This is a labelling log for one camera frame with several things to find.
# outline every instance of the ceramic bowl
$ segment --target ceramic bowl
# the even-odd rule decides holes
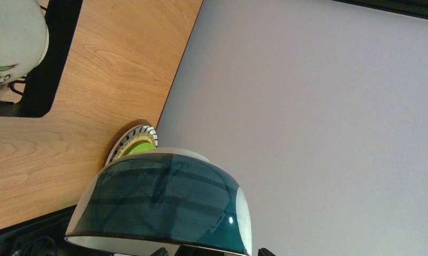
[[[38,66],[48,45],[49,32],[36,0],[0,0],[0,84]]]

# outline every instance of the black metal frame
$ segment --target black metal frame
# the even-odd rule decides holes
[[[333,0],[428,20],[428,0]]]
[[[18,103],[0,101],[0,116],[43,117],[51,110],[76,30],[82,1],[49,0],[45,9],[49,29],[46,57],[27,74],[24,92]],[[9,87],[18,93],[12,83]]]

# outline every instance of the wall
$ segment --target wall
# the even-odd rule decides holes
[[[158,133],[237,179],[254,251],[428,255],[428,21],[205,0]]]

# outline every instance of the black dish rack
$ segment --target black dish rack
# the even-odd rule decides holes
[[[57,87],[76,31],[83,0],[49,0],[45,19],[49,30],[49,48],[41,64],[27,76],[8,84],[19,94],[19,102],[0,100],[0,116],[43,117],[52,107]],[[25,84],[23,92],[16,84]]]

